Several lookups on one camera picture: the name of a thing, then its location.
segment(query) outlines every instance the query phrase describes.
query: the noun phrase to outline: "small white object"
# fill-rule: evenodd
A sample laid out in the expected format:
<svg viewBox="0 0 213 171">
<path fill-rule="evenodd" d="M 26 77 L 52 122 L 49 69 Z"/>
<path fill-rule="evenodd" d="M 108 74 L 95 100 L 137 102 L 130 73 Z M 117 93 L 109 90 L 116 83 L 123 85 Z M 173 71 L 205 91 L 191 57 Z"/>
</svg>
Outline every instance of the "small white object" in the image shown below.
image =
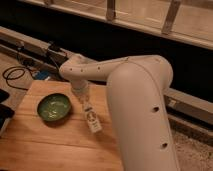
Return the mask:
<svg viewBox="0 0 213 171">
<path fill-rule="evenodd" d="M 101 123 L 98 119 L 97 114 L 93 111 L 91 104 L 88 101 L 83 103 L 84 115 L 87 121 L 87 124 L 92 133 L 96 133 L 102 130 Z"/>
</svg>

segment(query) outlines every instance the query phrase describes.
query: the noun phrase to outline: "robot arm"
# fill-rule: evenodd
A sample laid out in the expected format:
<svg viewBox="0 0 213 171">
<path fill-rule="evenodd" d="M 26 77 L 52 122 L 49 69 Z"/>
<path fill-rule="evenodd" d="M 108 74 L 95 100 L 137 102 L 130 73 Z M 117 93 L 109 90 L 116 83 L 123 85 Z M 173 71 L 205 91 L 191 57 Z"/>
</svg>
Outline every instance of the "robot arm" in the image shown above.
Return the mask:
<svg viewBox="0 0 213 171">
<path fill-rule="evenodd" d="M 172 68 L 162 57 L 135 56 L 89 63 L 75 55 L 60 74 L 83 91 L 86 80 L 107 82 L 107 102 L 125 171 L 180 171 L 163 90 Z"/>
</svg>

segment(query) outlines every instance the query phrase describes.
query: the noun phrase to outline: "wooden cutting board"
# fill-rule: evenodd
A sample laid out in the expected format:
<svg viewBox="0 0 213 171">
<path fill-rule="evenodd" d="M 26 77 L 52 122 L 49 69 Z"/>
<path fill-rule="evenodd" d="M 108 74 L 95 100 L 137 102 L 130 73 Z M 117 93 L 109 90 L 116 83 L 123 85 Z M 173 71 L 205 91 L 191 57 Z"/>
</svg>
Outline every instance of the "wooden cutting board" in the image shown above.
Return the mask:
<svg viewBox="0 0 213 171">
<path fill-rule="evenodd" d="M 37 105 L 52 93 L 70 98 L 70 118 L 50 127 L 37 115 Z M 122 171 L 116 139 L 105 98 L 105 86 L 90 85 L 90 102 L 103 131 L 93 135 L 81 104 L 69 83 L 34 81 L 0 139 L 0 170 Z"/>
</svg>

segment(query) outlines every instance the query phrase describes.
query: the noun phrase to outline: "black cable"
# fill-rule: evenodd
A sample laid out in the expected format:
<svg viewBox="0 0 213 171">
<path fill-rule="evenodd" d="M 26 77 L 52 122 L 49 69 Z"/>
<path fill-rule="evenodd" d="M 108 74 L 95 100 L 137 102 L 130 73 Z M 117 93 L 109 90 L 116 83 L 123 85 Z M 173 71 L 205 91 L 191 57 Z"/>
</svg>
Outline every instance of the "black cable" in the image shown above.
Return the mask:
<svg viewBox="0 0 213 171">
<path fill-rule="evenodd" d="M 17 61 L 23 65 L 23 63 L 21 62 L 21 59 L 19 58 L 19 53 L 20 51 L 22 50 L 23 48 L 18 48 L 17 49 L 17 54 L 16 54 L 16 59 Z M 17 71 L 22 71 L 22 73 L 18 76 L 15 76 L 15 77 L 11 77 L 11 75 L 14 73 L 14 72 L 17 72 Z M 14 86 L 14 85 L 11 85 L 9 83 L 10 80 L 17 80 L 21 77 L 24 76 L 24 74 L 26 73 L 26 71 L 28 71 L 30 73 L 30 76 L 33 78 L 33 75 L 32 75 L 32 70 L 28 67 L 28 66 L 15 66 L 15 67 L 9 67 L 7 68 L 6 70 L 4 70 L 4 72 L 2 73 L 2 76 L 3 78 L 5 79 L 7 85 L 11 88 L 15 88 L 15 89 L 19 89 L 19 90 L 28 90 L 27 88 L 23 88 L 23 87 L 17 87 L 17 86 Z"/>
<path fill-rule="evenodd" d="M 21 77 L 24 76 L 24 74 L 26 73 L 26 70 L 29 71 L 29 69 L 27 69 L 26 67 L 24 66 L 15 66 L 15 67 L 10 67 L 10 68 L 7 68 L 3 73 L 2 73 L 2 76 L 3 78 L 6 80 L 6 83 L 9 87 L 11 88 L 15 88 L 15 89 L 19 89 L 19 90 L 28 90 L 27 88 L 23 88 L 23 87 L 18 87 L 18 86 L 14 86 L 14 85 L 11 85 L 9 83 L 10 80 L 17 80 Z M 15 77 L 11 77 L 11 75 L 14 73 L 14 72 L 17 72 L 17 71 L 22 71 L 22 73 L 18 76 L 15 76 Z"/>
</svg>

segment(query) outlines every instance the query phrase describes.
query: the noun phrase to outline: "screw hole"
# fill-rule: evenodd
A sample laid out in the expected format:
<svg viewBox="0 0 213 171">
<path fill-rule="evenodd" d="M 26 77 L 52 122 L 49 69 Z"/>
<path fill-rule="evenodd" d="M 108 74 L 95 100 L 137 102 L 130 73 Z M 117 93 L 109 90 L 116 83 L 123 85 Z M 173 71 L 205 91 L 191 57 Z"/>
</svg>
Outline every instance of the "screw hole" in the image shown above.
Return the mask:
<svg viewBox="0 0 213 171">
<path fill-rule="evenodd" d="M 158 112 L 160 109 L 159 109 L 159 107 L 154 107 L 153 109 L 152 109 L 152 112 L 153 113 L 156 113 L 156 112 Z"/>
<path fill-rule="evenodd" d="M 165 149 L 166 147 L 168 147 L 168 143 L 163 143 L 163 144 L 160 146 L 161 149 Z"/>
</svg>

